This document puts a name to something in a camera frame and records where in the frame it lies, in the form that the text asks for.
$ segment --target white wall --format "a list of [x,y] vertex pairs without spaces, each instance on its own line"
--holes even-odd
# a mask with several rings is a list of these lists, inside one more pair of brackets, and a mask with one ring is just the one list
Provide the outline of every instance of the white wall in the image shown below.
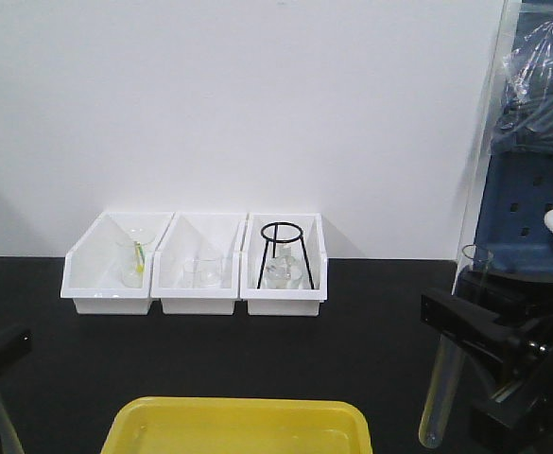
[[503,0],[0,0],[0,255],[103,209],[322,212],[452,258]]

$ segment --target white plastic bin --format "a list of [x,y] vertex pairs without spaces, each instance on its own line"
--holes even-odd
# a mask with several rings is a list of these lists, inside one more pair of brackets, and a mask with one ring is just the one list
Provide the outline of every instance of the white plastic bin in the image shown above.
[[[165,314],[233,314],[239,295],[240,250],[246,219],[246,214],[239,213],[175,215],[154,256],[151,294],[161,299]],[[194,286],[188,280],[189,273],[186,277],[185,267],[203,258],[207,251],[220,260],[220,277],[208,287]]]
[[[291,255],[302,263],[302,279],[297,288],[257,288],[266,241],[261,229],[271,222],[291,222],[303,230],[303,239],[314,281],[311,289],[300,241],[290,243]],[[268,246],[271,257],[272,244]],[[317,316],[320,303],[327,298],[328,257],[324,248],[320,214],[253,214],[249,215],[247,233],[242,251],[240,297],[248,301],[250,315]]]
[[[150,309],[152,258],[173,213],[104,212],[66,255],[61,297],[72,298],[79,314],[145,315]],[[143,248],[140,287],[125,285],[118,260],[117,240],[151,238]]]

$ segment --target yellow plastic tray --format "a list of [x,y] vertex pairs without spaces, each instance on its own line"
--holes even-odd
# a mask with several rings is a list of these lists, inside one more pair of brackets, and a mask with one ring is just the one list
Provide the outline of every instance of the yellow plastic tray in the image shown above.
[[371,454],[343,402],[143,397],[118,412],[102,454]]

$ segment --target small beaker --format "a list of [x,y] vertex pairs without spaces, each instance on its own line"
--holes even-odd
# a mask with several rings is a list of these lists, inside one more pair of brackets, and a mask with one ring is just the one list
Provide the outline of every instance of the small beaker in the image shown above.
[[127,233],[129,238],[116,240],[121,281],[126,287],[140,288],[146,269],[146,255],[154,234],[144,229],[131,229]]
[[184,288],[221,288],[223,257],[204,254],[183,263],[181,286]]

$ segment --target black clamp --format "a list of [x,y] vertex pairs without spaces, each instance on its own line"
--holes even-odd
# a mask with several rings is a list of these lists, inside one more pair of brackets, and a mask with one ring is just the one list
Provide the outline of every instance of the black clamp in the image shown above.
[[454,295],[430,289],[421,317],[496,383],[495,393],[473,404],[472,437],[515,454],[553,434],[553,275],[491,272],[483,287],[481,277],[464,270]]

